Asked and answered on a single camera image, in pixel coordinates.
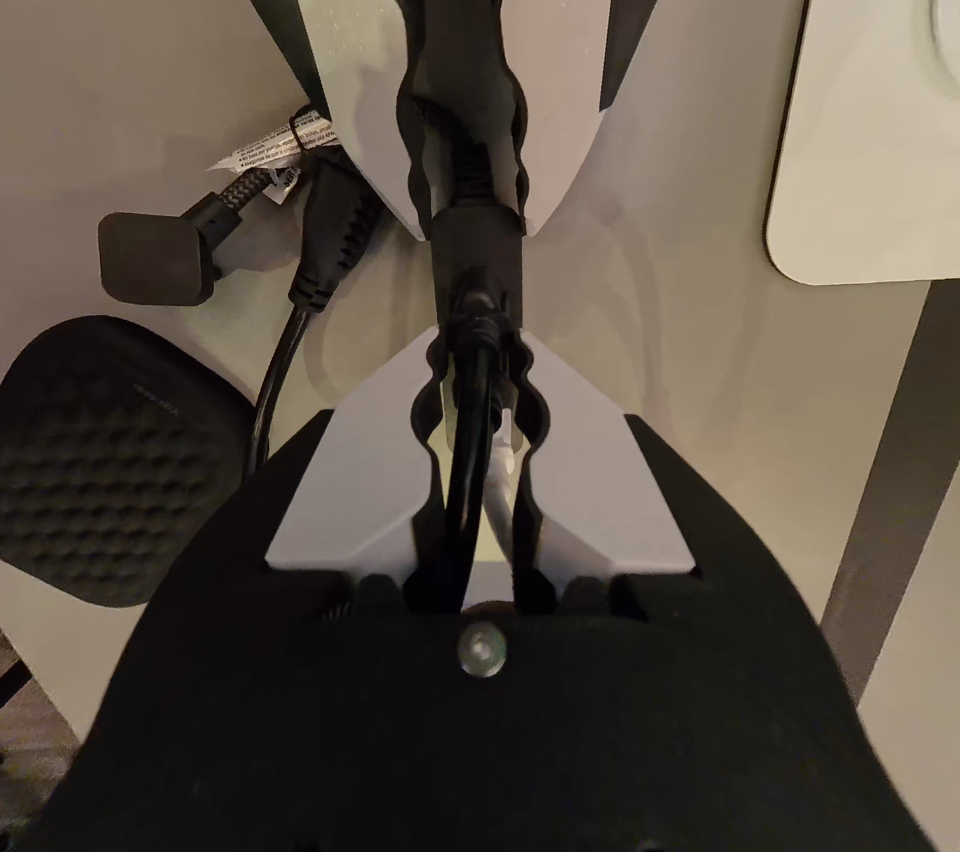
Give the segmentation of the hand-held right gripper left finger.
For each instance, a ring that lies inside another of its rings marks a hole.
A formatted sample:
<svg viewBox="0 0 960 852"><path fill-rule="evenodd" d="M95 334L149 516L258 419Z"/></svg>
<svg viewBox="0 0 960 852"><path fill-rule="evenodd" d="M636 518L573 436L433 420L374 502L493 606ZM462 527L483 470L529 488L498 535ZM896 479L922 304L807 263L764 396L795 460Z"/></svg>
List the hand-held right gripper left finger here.
<svg viewBox="0 0 960 852"><path fill-rule="evenodd" d="M432 326L333 410L266 553L274 570L405 582L443 534L440 330Z"/></svg>

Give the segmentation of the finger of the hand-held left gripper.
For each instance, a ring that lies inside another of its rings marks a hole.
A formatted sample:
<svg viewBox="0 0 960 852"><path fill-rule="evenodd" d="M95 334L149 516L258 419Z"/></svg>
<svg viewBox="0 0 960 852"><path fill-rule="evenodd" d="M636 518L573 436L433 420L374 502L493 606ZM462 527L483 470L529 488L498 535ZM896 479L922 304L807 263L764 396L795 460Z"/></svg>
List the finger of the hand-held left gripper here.
<svg viewBox="0 0 960 852"><path fill-rule="evenodd" d="M599 130L612 0L503 0L506 64L523 96L526 233L570 190Z"/></svg>
<svg viewBox="0 0 960 852"><path fill-rule="evenodd" d="M296 0L333 131L353 164L419 241L432 215L425 126L413 79L424 0Z"/></svg>

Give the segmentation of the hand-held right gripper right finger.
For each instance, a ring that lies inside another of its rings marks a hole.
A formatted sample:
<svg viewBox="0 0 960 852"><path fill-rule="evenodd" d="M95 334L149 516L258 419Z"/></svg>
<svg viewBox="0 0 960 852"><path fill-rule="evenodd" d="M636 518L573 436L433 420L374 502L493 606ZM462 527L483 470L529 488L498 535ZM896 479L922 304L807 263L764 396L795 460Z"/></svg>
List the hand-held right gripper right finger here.
<svg viewBox="0 0 960 852"><path fill-rule="evenodd" d="M528 446L511 518L514 583L693 570L624 411L528 331L510 345L510 379Z"/></svg>

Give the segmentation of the black dimpled round pad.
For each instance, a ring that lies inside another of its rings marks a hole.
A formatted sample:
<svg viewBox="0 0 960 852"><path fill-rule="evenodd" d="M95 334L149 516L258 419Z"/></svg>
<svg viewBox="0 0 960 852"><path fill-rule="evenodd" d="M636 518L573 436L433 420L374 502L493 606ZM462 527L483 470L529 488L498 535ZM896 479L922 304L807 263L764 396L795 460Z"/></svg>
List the black dimpled round pad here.
<svg viewBox="0 0 960 852"><path fill-rule="evenodd" d="M44 330L1 388L1 559L107 608L145 604L239 487L253 404L150 330Z"/></svg>

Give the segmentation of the white rounded pad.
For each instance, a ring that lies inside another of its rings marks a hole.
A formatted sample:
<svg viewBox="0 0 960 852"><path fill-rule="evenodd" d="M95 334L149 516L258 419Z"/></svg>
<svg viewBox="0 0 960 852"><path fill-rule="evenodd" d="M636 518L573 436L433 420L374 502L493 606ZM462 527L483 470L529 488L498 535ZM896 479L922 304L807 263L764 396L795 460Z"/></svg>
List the white rounded pad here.
<svg viewBox="0 0 960 852"><path fill-rule="evenodd" d="M805 285L959 275L958 0L805 0L764 241Z"/></svg>

